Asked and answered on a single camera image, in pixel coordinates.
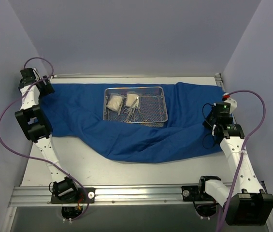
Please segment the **blue surgical drape cloth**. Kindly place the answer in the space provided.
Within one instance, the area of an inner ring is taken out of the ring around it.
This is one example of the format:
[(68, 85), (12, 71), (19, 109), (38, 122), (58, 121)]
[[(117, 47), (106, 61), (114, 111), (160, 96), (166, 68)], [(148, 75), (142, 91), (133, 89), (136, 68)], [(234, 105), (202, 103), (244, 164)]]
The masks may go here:
[(206, 103), (221, 101), (217, 86), (179, 82), (163, 85), (168, 121), (148, 127), (103, 120), (104, 91), (112, 84), (53, 84), (54, 93), (40, 106), (49, 119), (54, 137), (80, 138), (100, 155), (115, 161), (162, 163), (220, 152), (203, 126)]

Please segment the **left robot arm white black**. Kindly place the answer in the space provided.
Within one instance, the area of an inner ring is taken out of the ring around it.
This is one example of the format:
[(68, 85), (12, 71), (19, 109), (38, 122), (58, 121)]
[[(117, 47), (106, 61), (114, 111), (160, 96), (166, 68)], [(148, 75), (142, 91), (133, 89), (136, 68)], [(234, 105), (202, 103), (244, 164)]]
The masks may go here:
[(69, 203), (79, 198), (79, 190), (75, 182), (63, 173), (52, 141), (53, 128), (44, 114), (40, 100), (55, 92), (46, 76), (40, 77), (35, 68), (24, 68), (20, 71), (22, 78), (19, 90), (22, 103), (15, 117), (25, 137), (38, 148), (50, 172), (52, 183), (49, 190), (60, 201)]

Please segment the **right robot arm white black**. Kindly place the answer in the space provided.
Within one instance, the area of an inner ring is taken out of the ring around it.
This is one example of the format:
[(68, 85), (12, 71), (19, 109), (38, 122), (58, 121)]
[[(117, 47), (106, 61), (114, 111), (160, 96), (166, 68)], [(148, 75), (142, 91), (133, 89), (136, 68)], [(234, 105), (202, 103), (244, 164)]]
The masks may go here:
[(212, 197), (223, 208), (223, 223), (263, 226), (273, 209), (273, 195), (266, 193), (256, 177), (245, 149), (246, 137), (242, 127), (233, 122), (231, 109), (230, 102), (212, 104), (203, 124), (217, 139), (233, 174), (233, 182), (227, 187), (217, 176), (201, 176), (196, 193), (204, 200)]

